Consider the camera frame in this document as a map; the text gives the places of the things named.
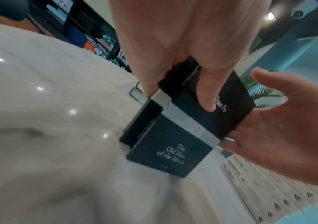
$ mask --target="hand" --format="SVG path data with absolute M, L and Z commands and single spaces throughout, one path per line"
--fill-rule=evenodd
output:
M 215 110 L 218 93 L 255 38 L 270 0 L 109 0 L 133 74 L 151 96 L 188 56 L 202 66 L 197 98 Z
M 254 69 L 253 79 L 288 101 L 254 109 L 220 146 L 266 169 L 318 185 L 318 86 L 288 73 Z

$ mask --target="marble countertop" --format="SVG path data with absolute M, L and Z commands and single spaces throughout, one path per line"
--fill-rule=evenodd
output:
M 255 223 L 212 151 L 180 179 L 126 160 L 134 76 L 0 25 L 0 223 Z

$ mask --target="white marble surface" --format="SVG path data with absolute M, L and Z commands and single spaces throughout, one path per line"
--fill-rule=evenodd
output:
M 136 79 L 0 25 L 0 223 L 254 223 L 212 152 L 184 179 L 126 160 Z

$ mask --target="security camera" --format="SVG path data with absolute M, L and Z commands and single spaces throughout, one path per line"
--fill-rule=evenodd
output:
M 303 0 L 293 8 L 291 17 L 295 20 L 304 18 L 307 14 L 314 11 L 317 7 L 317 0 Z

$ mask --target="ceiling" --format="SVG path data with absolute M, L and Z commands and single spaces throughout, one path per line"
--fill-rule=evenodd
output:
M 301 0 L 272 0 L 269 12 L 273 12 L 276 20 L 261 28 L 258 34 L 261 42 L 255 49 L 277 42 L 296 27 L 299 38 L 318 36 L 318 8 L 300 20 L 291 17 L 293 7 L 299 2 Z

